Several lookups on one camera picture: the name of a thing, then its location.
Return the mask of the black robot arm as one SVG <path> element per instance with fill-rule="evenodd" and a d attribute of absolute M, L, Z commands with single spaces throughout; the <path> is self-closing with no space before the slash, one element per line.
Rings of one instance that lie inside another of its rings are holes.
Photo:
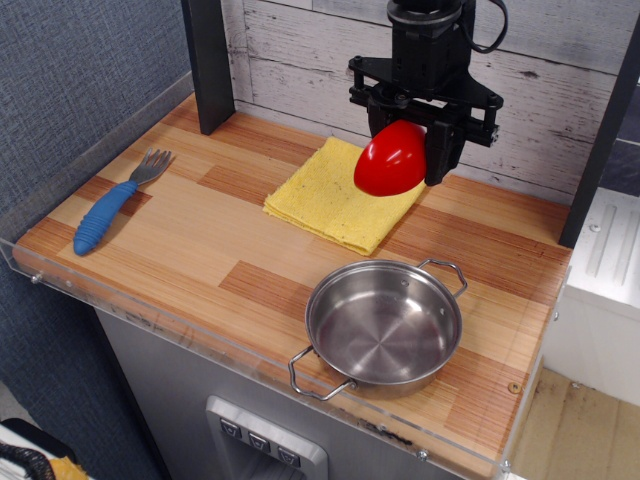
<path fill-rule="evenodd" d="M 372 136 L 356 163 L 355 186 L 372 196 L 435 186 L 458 166 L 466 143 L 489 147 L 497 138 L 500 95 L 469 72 L 473 53 L 489 54 L 474 40 L 473 1 L 390 1 L 388 58 L 355 56 L 349 62 L 352 103 L 367 110 Z"/>

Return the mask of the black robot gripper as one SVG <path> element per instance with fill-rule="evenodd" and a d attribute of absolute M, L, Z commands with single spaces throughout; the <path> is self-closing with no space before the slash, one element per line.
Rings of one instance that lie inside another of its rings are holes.
<path fill-rule="evenodd" d="M 427 186 L 458 166 L 466 141 L 489 147 L 496 140 L 502 97 L 469 73 L 471 54 L 489 53 L 473 41 L 473 14 L 391 14 L 389 58 L 349 60 L 350 101 L 367 109 L 374 138 L 397 120 L 428 127 Z"/>

